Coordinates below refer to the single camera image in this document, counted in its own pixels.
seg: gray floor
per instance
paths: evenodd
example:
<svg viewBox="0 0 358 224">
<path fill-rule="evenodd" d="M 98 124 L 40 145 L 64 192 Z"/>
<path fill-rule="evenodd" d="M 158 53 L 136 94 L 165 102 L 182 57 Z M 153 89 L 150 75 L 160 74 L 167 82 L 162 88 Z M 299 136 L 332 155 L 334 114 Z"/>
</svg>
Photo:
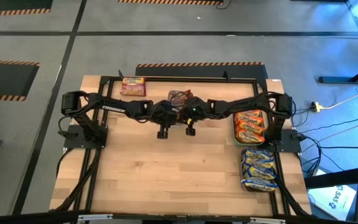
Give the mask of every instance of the gray floor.
<svg viewBox="0 0 358 224">
<path fill-rule="evenodd" d="M 80 1 L 54 1 L 48 15 L 0 17 L 0 30 L 71 30 Z M 88 1 L 80 30 L 230 30 L 357 32 L 343 3 L 289 0 L 233 0 L 229 9 L 213 6 L 118 4 Z M 40 120 L 59 70 L 68 37 L 0 37 L 0 60 L 40 62 L 29 97 L 23 103 L 0 102 L 0 215 L 8 214 L 29 159 Z M 321 85 L 321 75 L 353 76 L 358 72 L 358 37 L 217 37 L 109 36 L 77 37 L 59 96 L 80 87 L 83 75 L 133 75 L 138 63 L 263 61 L 269 78 L 282 79 L 299 108 L 312 101 L 330 106 L 352 95 L 357 86 Z M 45 143 L 24 206 L 25 213 L 45 212 L 55 183 L 55 168 L 63 138 L 57 134 L 60 97 L 54 107 Z M 358 118 L 358 98 L 335 109 L 309 114 L 298 130 Z M 308 133 L 321 139 L 351 127 L 337 126 Z M 310 142 L 303 142 L 303 148 Z M 322 146 L 358 146 L 358 128 L 327 139 Z M 316 155 L 316 148 L 303 159 Z M 343 169 L 358 167 L 358 150 L 326 149 Z M 323 158 L 321 167 L 338 171 Z"/>
</svg>

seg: wooden tabletop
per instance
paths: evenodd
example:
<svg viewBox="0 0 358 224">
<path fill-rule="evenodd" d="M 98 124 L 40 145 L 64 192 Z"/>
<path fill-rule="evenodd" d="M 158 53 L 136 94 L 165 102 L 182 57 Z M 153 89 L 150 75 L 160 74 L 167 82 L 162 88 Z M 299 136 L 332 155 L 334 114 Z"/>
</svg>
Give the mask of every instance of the wooden tabletop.
<svg viewBox="0 0 358 224">
<path fill-rule="evenodd" d="M 84 76 L 81 90 L 97 92 L 100 76 Z M 267 80 L 269 91 L 283 92 L 280 80 Z M 204 100 L 238 100 L 254 95 L 246 83 L 147 82 L 147 96 L 122 96 L 114 82 L 112 97 L 126 101 L 167 99 L 170 90 L 191 90 Z M 243 191 L 239 156 L 244 147 L 233 143 L 232 118 L 195 124 L 196 136 L 184 126 L 157 139 L 159 126 L 139 124 L 109 112 L 106 147 L 102 150 L 92 212 L 182 215 L 271 216 L 269 194 Z M 285 128 L 290 128 L 287 120 Z M 74 149 L 61 163 L 50 208 L 58 207 L 78 182 L 84 150 Z M 285 183 L 295 200 L 311 213 L 299 159 L 280 153 Z M 87 187 L 81 199 L 85 204 Z M 280 191 L 278 209 L 283 213 Z"/>
</svg>

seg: orange snack package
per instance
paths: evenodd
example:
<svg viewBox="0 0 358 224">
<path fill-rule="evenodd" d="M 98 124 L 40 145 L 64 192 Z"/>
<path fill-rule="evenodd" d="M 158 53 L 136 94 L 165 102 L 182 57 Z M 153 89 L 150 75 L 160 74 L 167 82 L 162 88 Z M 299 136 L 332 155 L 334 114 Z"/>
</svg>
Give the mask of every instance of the orange snack package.
<svg viewBox="0 0 358 224">
<path fill-rule="evenodd" d="M 244 112 L 240 112 L 240 113 L 249 114 L 251 116 L 260 116 L 262 111 L 261 110 L 252 110 L 252 111 L 244 111 Z"/>
<path fill-rule="evenodd" d="M 234 118 L 235 124 L 236 125 L 239 124 L 240 121 L 242 121 L 242 120 L 250 122 L 250 123 L 252 123 L 254 125 L 260 125 L 264 121 L 264 119 L 260 118 L 260 117 L 250 116 L 250 115 L 245 114 L 245 113 L 236 113 L 235 118 Z"/>
<path fill-rule="evenodd" d="M 245 129 L 246 131 L 252 131 L 253 133 L 261 135 L 264 131 L 266 131 L 266 128 L 263 128 L 258 125 L 254 125 L 248 121 L 240 120 L 237 124 L 237 128 Z"/>
<path fill-rule="evenodd" d="M 128 96 L 145 96 L 145 78 L 126 77 L 122 79 L 121 94 Z"/>
<path fill-rule="evenodd" d="M 237 141 L 246 144 L 258 144 L 265 141 L 265 138 L 259 136 L 251 131 L 237 128 L 235 131 Z"/>
</svg>

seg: yellow and black striped tape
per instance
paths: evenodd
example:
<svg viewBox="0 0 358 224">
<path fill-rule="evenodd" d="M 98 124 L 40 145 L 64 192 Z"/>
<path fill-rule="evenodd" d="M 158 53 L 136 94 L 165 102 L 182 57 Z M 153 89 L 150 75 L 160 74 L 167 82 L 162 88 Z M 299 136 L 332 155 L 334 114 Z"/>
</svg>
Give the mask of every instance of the yellow and black striped tape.
<svg viewBox="0 0 358 224">
<path fill-rule="evenodd" d="M 197 1 L 197 0 L 118 0 L 121 3 L 147 3 L 147 4 L 192 4 L 203 6 L 221 6 L 222 1 Z"/>
<path fill-rule="evenodd" d="M 22 9 L 22 10 L 5 10 L 0 11 L 0 16 L 28 15 L 48 13 L 50 9 Z"/>
<path fill-rule="evenodd" d="M 0 60 L 0 64 L 8 64 L 8 65 L 35 65 L 35 66 L 40 66 L 40 64 L 38 62 L 19 62 L 19 61 L 5 61 L 5 60 Z"/>
<path fill-rule="evenodd" d="M 24 101 L 25 96 L 0 95 L 0 100 L 4 100 L 4 101 Z"/>
<path fill-rule="evenodd" d="M 199 63 L 151 63 L 138 64 L 137 67 L 187 67 L 187 66 L 222 66 L 222 65 L 263 65 L 263 62 L 199 62 Z"/>
</svg>

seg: wooden table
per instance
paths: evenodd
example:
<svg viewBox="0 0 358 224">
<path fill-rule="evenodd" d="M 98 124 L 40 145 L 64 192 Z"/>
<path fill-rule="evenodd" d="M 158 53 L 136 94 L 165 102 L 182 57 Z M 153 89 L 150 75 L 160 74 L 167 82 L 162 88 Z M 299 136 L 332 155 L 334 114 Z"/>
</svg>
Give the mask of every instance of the wooden table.
<svg viewBox="0 0 358 224">
<path fill-rule="evenodd" d="M 99 81 L 100 76 L 84 76 L 81 90 L 97 92 Z M 269 91 L 283 92 L 280 80 L 267 80 L 267 86 Z M 121 82 L 114 82 L 112 97 L 158 102 L 166 99 L 170 90 L 187 89 L 204 100 L 231 101 L 254 95 L 252 85 L 243 83 L 147 82 L 146 97 L 122 96 Z M 238 160 L 243 147 L 233 143 L 231 122 L 231 117 L 197 122 L 194 137 L 186 136 L 184 126 L 174 126 L 168 139 L 161 140 L 157 139 L 158 125 L 139 124 L 109 112 L 108 140 L 102 150 L 91 211 L 272 216 L 268 193 L 241 189 Z M 287 120 L 285 127 L 290 126 Z M 83 155 L 83 149 L 74 149 L 62 161 L 50 208 L 59 206 L 73 190 Z M 311 213 L 299 159 L 293 153 L 280 156 L 289 191 Z M 81 207 L 86 193 L 85 187 Z M 280 191 L 275 193 L 279 213 L 283 213 Z"/>
</svg>

